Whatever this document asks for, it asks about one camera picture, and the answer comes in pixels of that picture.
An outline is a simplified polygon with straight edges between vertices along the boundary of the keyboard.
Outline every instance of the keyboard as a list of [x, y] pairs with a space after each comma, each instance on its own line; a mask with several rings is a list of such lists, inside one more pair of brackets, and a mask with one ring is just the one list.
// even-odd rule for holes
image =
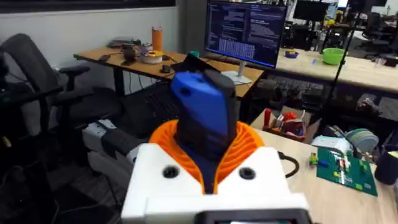
[[167, 82], [151, 85], [123, 98], [122, 102], [130, 133], [139, 138], [149, 137], [161, 124], [180, 116], [180, 108]]

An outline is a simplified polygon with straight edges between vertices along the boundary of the monitor screen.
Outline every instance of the monitor screen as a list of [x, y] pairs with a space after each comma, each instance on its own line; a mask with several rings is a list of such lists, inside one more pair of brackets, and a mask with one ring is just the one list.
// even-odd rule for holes
[[387, 4], [387, 0], [377, 0], [373, 6], [384, 7]]
[[286, 7], [208, 1], [205, 49], [275, 68]]
[[325, 18], [328, 7], [329, 3], [325, 2], [299, 0], [297, 1], [293, 18], [321, 22]]
[[339, 0], [337, 7], [347, 7], [348, 0]]

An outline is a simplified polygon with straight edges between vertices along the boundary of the orange robot part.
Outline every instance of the orange robot part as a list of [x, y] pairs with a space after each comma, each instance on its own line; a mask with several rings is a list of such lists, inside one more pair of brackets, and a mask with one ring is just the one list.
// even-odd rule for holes
[[[175, 142], [178, 120], [168, 121], [159, 126], [149, 139], [149, 143], [158, 144], [169, 156], [180, 164], [202, 186], [203, 177], [200, 169], [187, 153]], [[242, 122], [236, 123], [236, 137], [225, 152], [215, 174], [213, 193], [217, 193], [217, 185], [232, 171], [245, 161], [258, 147], [264, 146], [260, 136]]]

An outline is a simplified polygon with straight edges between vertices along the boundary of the desk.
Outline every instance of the desk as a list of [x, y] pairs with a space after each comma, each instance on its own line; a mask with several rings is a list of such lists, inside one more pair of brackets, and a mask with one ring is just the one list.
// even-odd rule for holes
[[[392, 186], [375, 180], [378, 197], [317, 177], [317, 170], [308, 167], [311, 152], [317, 152], [313, 146], [286, 139], [275, 134], [256, 130], [266, 146], [274, 147], [287, 156], [295, 158], [300, 170], [287, 179], [291, 192], [305, 194], [310, 205], [313, 222], [322, 224], [360, 223], [392, 224], [398, 223], [398, 209]], [[282, 161], [285, 173], [294, 166]]]
[[[139, 75], [144, 75], [150, 78], [162, 79], [162, 80], [171, 80], [173, 78], [173, 73], [160, 73], [160, 69], [162, 69], [162, 65], [171, 65], [174, 62], [172, 60], [164, 61], [158, 65], [148, 65], [141, 63], [139, 61], [135, 62], [130, 66], [122, 66], [121, 63], [124, 61], [122, 54], [112, 55], [111, 58], [107, 62], [100, 62], [98, 59], [105, 54], [114, 54], [120, 52], [120, 49], [111, 49], [107, 47], [103, 47], [100, 49], [95, 49], [87, 52], [82, 52], [75, 54], [74, 57], [78, 60], [87, 60], [89, 62], [98, 63], [104, 66], [113, 67], [114, 70], [114, 81], [115, 81], [115, 90], [119, 96], [123, 96], [124, 92], [124, 79], [123, 79], [123, 71], [133, 72]], [[173, 57], [176, 61], [182, 62], [186, 55], [165, 52], [166, 55]], [[230, 63], [223, 63], [214, 60], [210, 60], [207, 62], [209, 65], [215, 67], [220, 71], [228, 71], [235, 70], [238, 71], [239, 66], [233, 65]], [[243, 98], [245, 94], [251, 89], [251, 87], [255, 84], [255, 82], [259, 79], [262, 70], [254, 69], [254, 68], [245, 68], [244, 76], [248, 77], [252, 80], [252, 83], [236, 85], [236, 96], [238, 98]]]
[[[272, 72], [278, 76], [294, 78], [315, 83], [331, 83], [337, 74], [338, 65], [323, 63], [323, 55], [318, 52], [296, 50], [299, 55], [296, 59], [285, 57], [285, 49], [279, 50], [276, 69]], [[228, 58], [229, 62], [238, 63], [234, 58]], [[375, 63], [363, 58], [346, 57], [346, 63], [341, 69], [338, 85], [369, 90], [370, 93], [397, 97], [398, 95], [398, 68], [375, 67]]]

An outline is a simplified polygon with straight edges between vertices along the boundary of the red pen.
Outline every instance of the red pen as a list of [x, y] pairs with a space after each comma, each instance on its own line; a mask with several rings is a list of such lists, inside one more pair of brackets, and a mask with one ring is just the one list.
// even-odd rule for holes
[[269, 120], [270, 120], [270, 118], [271, 118], [271, 110], [270, 109], [266, 109], [264, 111], [264, 126], [263, 126], [263, 129], [264, 128], [269, 128]]

